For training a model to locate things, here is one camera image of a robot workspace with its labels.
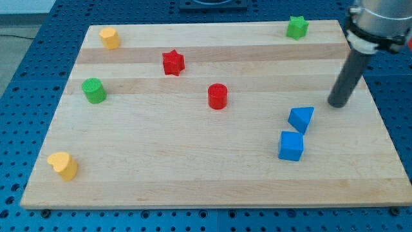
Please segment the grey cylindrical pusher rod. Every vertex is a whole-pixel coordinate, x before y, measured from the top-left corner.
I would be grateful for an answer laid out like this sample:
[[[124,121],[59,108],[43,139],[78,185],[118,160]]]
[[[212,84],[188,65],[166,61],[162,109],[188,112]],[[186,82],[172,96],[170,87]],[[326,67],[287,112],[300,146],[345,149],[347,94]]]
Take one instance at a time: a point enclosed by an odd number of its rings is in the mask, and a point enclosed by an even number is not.
[[[343,108],[346,105],[372,57],[351,49],[328,96],[330,106]]]

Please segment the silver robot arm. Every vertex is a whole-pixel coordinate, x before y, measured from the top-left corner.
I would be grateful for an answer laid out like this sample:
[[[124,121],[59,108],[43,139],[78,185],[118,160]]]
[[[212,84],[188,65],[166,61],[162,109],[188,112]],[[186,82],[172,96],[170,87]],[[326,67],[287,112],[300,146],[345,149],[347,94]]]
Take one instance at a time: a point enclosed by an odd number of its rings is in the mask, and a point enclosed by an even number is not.
[[[379,51],[399,53],[411,40],[411,0],[357,0],[344,24],[350,53],[328,96],[328,104],[342,108]]]

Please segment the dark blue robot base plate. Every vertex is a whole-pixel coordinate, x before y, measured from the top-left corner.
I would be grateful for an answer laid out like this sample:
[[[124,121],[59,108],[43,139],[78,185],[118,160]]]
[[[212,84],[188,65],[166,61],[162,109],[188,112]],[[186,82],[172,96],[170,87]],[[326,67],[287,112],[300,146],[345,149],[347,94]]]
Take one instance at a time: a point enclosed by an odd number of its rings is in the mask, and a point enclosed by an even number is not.
[[[246,9],[248,0],[179,0],[180,10]]]

